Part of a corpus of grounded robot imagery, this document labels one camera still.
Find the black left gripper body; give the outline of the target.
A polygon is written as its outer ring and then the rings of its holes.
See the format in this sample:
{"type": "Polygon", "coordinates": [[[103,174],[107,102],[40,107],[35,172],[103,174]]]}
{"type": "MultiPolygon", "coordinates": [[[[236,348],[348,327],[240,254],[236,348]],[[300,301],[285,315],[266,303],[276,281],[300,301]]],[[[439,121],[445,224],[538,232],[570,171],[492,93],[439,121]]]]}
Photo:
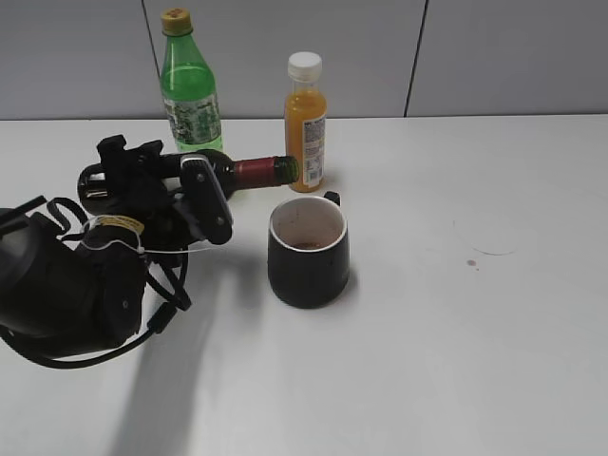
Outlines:
{"type": "Polygon", "coordinates": [[[51,241],[49,291],[42,299],[51,335],[31,336],[34,352],[128,352],[161,333],[190,298],[183,288],[188,255],[153,246],[151,221],[105,212],[89,218],[70,199],[52,199],[61,225],[51,241]]]}

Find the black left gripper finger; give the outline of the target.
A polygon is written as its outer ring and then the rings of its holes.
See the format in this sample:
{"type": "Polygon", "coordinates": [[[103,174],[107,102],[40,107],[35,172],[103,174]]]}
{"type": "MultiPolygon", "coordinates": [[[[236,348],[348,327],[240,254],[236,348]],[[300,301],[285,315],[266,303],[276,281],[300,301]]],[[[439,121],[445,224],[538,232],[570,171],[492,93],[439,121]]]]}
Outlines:
{"type": "Polygon", "coordinates": [[[184,155],[180,183],[192,234],[214,245],[227,243],[233,234],[232,214],[209,160],[203,155],[184,155]]]}
{"type": "Polygon", "coordinates": [[[155,209],[164,200],[164,184],[157,176],[161,140],[125,149],[123,135],[101,140],[97,151],[104,170],[107,206],[111,209],[155,209]]]}

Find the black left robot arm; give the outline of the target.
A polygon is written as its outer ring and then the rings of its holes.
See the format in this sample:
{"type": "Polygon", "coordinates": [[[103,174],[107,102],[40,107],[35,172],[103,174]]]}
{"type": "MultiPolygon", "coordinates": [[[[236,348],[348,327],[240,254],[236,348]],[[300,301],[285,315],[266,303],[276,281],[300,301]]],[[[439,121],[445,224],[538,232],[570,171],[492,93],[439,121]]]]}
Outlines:
{"type": "Polygon", "coordinates": [[[227,242],[240,165],[200,149],[165,155],[102,140],[77,199],[33,199],[1,213],[1,336],[36,363],[100,363],[160,333],[190,307],[188,247],[227,242]]]}

